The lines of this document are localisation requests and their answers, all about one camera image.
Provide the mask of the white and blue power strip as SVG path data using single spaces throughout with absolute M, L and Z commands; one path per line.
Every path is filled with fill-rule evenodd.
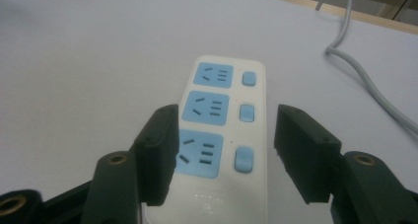
M 179 106 L 179 150 L 163 205 L 146 224 L 267 224 L 265 67 L 204 55 Z

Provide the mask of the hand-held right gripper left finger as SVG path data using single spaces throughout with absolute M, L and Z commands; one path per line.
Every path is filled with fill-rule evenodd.
M 179 149 L 178 105 L 157 109 L 132 146 L 101 157 L 81 224 L 142 224 L 142 205 L 162 205 Z

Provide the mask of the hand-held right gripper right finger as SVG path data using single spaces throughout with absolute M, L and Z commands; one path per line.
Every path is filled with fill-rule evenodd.
M 380 158 L 341 146 L 306 112 L 278 107 L 274 148 L 305 203 L 330 202 L 334 224 L 418 224 L 418 193 Z

